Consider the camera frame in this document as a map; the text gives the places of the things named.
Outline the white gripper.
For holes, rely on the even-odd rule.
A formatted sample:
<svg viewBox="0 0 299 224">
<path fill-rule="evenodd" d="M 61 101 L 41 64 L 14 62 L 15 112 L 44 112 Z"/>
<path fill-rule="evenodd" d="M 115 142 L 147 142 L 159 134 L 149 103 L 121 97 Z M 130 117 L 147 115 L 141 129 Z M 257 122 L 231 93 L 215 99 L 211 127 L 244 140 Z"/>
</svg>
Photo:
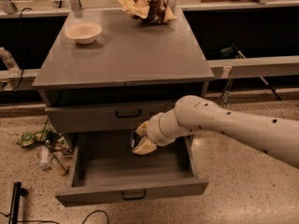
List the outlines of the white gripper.
<svg viewBox="0 0 299 224">
<path fill-rule="evenodd" d="M 184 129 L 178 125 L 175 112 L 170 110 L 144 121 L 136 128 L 135 133 L 143 137 L 133 148 L 133 152 L 137 155 L 146 155 L 153 152 L 157 146 L 164 147 L 173 143 L 184 134 Z"/>
</svg>

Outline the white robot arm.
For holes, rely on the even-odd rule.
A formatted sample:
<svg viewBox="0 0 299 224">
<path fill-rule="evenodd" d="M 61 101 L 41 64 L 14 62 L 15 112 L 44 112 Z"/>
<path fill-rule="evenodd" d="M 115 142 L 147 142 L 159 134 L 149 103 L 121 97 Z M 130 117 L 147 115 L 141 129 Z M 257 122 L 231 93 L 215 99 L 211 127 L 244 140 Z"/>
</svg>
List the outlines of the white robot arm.
<svg viewBox="0 0 299 224">
<path fill-rule="evenodd" d="M 230 111 L 207 99 L 188 95 L 174 107 L 143 122 L 135 133 L 140 141 L 133 148 L 145 155 L 179 137 L 199 131 L 221 133 L 293 167 L 299 166 L 299 121 Z"/>
</svg>

